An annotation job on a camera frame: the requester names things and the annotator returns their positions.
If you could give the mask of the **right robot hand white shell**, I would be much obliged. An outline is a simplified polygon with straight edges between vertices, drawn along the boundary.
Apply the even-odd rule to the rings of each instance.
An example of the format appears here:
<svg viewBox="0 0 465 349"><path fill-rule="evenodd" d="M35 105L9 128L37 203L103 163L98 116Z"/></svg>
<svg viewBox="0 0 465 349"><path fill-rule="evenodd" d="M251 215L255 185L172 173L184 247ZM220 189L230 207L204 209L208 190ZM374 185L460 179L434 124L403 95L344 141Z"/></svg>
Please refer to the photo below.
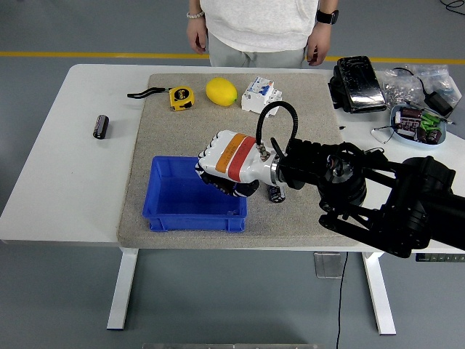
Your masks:
<svg viewBox="0 0 465 349"><path fill-rule="evenodd" d="M249 197L259 185L272 185L275 151L242 133L218 132L198 155L197 175L229 196Z"/></svg>

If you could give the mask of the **person's left hand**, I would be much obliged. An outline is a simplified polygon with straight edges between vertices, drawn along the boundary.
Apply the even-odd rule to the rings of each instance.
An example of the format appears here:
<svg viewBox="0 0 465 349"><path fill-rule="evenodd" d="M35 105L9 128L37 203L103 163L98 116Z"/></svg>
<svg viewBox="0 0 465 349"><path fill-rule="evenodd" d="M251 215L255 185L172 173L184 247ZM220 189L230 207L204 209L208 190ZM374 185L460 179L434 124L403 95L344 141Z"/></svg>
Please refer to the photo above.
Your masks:
<svg viewBox="0 0 465 349"><path fill-rule="evenodd" d="M307 40L307 62L310 66L323 63L331 47L332 25L317 23Z"/></svg>

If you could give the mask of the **person's right hand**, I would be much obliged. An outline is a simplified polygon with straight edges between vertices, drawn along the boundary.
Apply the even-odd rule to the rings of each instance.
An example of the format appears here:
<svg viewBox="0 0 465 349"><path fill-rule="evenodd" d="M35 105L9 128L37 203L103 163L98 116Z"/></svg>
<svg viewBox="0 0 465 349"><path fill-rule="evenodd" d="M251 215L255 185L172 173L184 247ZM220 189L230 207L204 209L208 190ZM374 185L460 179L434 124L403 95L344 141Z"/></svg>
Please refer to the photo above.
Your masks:
<svg viewBox="0 0 465 349"><path fill-rule="evenodd" d="M188 20L187 40L190 48L195 53L202 55L206 52L207 28L204 17Z"/></svg>

